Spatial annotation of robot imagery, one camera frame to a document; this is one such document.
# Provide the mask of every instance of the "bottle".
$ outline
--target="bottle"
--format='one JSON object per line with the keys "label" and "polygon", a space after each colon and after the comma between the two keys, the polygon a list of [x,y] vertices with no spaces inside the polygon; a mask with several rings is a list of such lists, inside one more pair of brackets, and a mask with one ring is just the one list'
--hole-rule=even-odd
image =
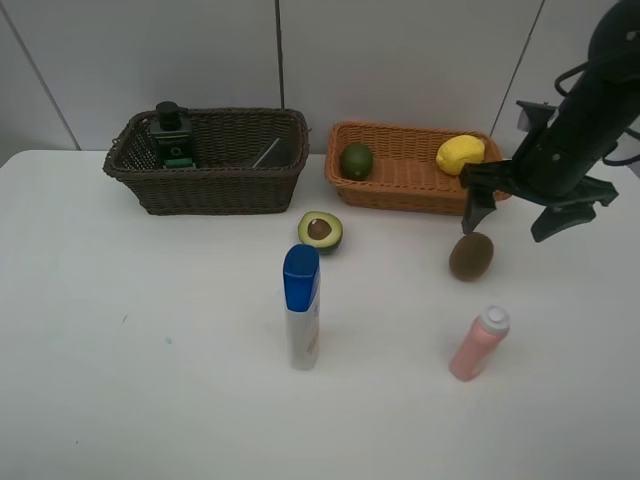
{"label": "bottle", "polygon": [[158,117],[151,122],[151,136],[164,168],[195,168],[191,122],[186,108],[173,102],[156,105]]}
{"label": "bottle", "polygon": [[492,305],[471,324],[471,329],[449,364],[449,371],[462,382],[473,380],[491,353],[509,333],[509,314]]}
{"label": "bottle", "polygon": [[293,246],[284,259],[285,319],[289,365],[310,370],[318,359],[320,257],[309,245]]}

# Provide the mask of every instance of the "avocado half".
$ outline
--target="avocado half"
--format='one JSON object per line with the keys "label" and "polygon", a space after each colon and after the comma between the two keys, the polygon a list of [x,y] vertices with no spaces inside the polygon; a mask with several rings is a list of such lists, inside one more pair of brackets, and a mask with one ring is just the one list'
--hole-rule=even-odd
{"label": "avocado half", "polygon": [[330,213],[308,212],[298,224],[298,238],[301,243],[315,247],[318,253],[331,253],[342,241],[342,222]]}

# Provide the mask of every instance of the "wall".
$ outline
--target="wall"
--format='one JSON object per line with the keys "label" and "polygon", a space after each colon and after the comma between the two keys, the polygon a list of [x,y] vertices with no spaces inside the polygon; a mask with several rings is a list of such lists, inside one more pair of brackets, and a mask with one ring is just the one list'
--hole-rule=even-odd
{"label": "wall", "polygon": [[280,106],[269,0],[3,0],[85,150],[163,100]]}
{"label": "wall", "polygon": [[366,120],[489,132],[540,6],[531,0],[281,0],[287,106],[326,151]]}
{"label": "wall", "polygon": [[34,148],[73,149],[52,102],[0,9],[0,166]]}
{"label": "wall", "polygon": [[[55,105],[82,149],[104,150],[158,101],[278,107],[281,87],[305,113],[314,152],[326,151],[334,123],[370,120],[492,132],[509,156],[523,138],[515,101],[558,103],[553,80],[585,59],[613,3],[0,0],[28,53],[0,19],[0,163],[22,149],[74,148]],[[623,138],[612,157],[635,152]]]}

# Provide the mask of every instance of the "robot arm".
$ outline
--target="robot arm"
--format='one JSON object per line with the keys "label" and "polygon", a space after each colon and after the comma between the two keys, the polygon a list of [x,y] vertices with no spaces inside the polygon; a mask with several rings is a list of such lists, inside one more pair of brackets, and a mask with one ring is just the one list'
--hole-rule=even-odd
{"label": "robot arm", "polygon": [[611,183],[586,174],[640,115],[640,1],[622,0],[603,17],[589,60],[559,77],[558,91],[566,93],[560,81],[580,72],[557,108],[518,102],[520,126],[529,133],[512,160],[465,166],[460,175],[469,190],[464,233],[496,209],[496,190],[546,207],[531,228],[536,242],[590,222],[595,202],[608,206],[617,197]]}

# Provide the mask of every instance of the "blue cap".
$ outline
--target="blue cap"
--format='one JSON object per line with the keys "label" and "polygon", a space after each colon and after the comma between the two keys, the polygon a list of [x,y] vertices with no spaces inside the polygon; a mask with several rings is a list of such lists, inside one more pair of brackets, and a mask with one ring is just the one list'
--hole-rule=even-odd
{"label": "blue cap", "polygon": [[282,276],[287,308],[306,312],[311,306],[320,280],[320,256],[309,245],[294,245],[284,257]]}

